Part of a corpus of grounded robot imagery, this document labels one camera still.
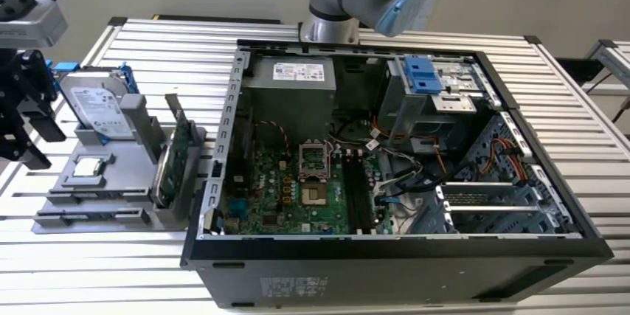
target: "green circuit board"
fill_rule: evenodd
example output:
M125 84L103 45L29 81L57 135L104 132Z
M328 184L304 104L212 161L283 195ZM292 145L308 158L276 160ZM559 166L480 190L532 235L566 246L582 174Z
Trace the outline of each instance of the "green circuit board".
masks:
M291 151L292 159L287 162L285 168L280 169L279 161L284 157L283 153L283 150L263 148L255 153L251 194L245 200L245 217L240 218L237 233L240 235L347 234L347 200L343 192L340 156L331 155L330 177L326 183L320 184L299 181L297 151ZM380 175L376 157L367 156L363 162L368 176L376 173ZM378 234L391 233L388 216L374 229Z

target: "hard drive label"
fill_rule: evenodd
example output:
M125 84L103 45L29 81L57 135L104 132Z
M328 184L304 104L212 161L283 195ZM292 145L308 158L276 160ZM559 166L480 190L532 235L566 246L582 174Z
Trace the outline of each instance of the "hard drive label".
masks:
M88 122L83 124L105 137L132 137L125 115L120 111L119 101L111 91L101 88L71 88L80 109Z

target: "motherboard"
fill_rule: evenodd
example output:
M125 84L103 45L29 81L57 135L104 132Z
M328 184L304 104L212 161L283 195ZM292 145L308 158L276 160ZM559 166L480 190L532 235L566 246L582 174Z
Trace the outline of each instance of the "motherboard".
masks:
M350 193L348 198L346 153L319 142L304 143L291 151L291 156L283 149L257 148L249 195L229 199L225 230L240 235L344 235L355 229L360 205L363 219L370 223L366 231L391 233L388 212L374 206L370 197L374 182L382 179L376 155L366 154L358 160L364 176L359 183L366 186L350 190L364 193Z

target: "colored wires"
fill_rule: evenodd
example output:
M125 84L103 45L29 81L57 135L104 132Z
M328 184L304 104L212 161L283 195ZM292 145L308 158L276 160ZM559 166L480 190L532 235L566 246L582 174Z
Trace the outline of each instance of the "colored wires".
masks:
M490 171L490 168L492 167L494 159L496 157L496 149L495 149L496 143L500 145L500 147L503 148L503 151L506 151L506 152L507 152L507 149L515 149L516 148L514 142L510 139L492 138L492 141L490 142L490 157L488 157L488 160L486 162L486 165L483 165L483 167L482 167L482 170L480 170L482 174L487 173ZM514 168L514 172L516 174L516 177L519 178L520 181L527 180L527 172L524 171L524 168L523 168L519 160L516 159L514 153L506 154L506 156L508 158L511 167Z
M387 138L390 137L390 133L387 131L383 131L376 124L376 116L372 116L372 127L374 129L379 131L379 133L383 136L386 136ZM440 141L439 141L438 136L436 135L419 136L416 134L411 134L411 137L419 138L419 139L432 139L432 149L435 150L435 157L440 164L442 172L447 173L444 161L442 160L442 155L440 155Z
M272 125L273 127L279 129L279 132L283 134L283 139L284 139L284 150L287 151L287 156L291 156L291 151L288 150L288 137L287 137L287 132L284 131L284 128L273 121L257 121L256 126L259 126L260 124Z

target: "metal frame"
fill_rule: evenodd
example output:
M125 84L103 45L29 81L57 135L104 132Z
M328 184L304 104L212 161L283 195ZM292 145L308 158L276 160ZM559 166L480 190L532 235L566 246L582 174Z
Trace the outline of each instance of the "metal frame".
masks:
M293 26L268 24L128 20L116 28L111 45L100 45L93 51L103 54L101 61L96 63L89 58L89 63L111 66L127 61L137 73L140 92L148 94L149 113L160 122L171 112L156 95L176 90L187 116L208 128L208 138L216 134L236 39L295 41L297 37ZM536 50L539 46L528 44L520 36L407 32L396 38L384 38L368 30L360 36L366 45L478 50L487 54L523 118L615 254L607 264L595 266L519 304L458 305L440 311L496 314L514 311L515 315L630 313L627 148L607 133L611 129L607 120L591 113L590 99L575 96L579 88L554 70L550 63L555 60L543 57ZM60 101L55 107L60 122L73 120ZM61 126L68 133L75 124L61 123ZM156 313L180 311L183 307L187 311L219 312L195 273L179 268L183 232L79 235L29 232L32 214L43 205L41 192L55 183L55 174L65 164L75 141L69 138L52 145L39 139L36 144L51 157L53 167L37 173L9 163L0 176L0 182L5 181L0 195L0 215L5 217L5 220L0 218L0 271L12 272L3 275L12 281L0 287L0 304L25 304L17 308L24 312L128 312L141 301L143 311ZM204 154L212 154L213 144L208 139ZM212 167L203 164L200 170L211 171ZM436 309L399 306L326 311L434 314ZM295 312L315 314L320 309Z

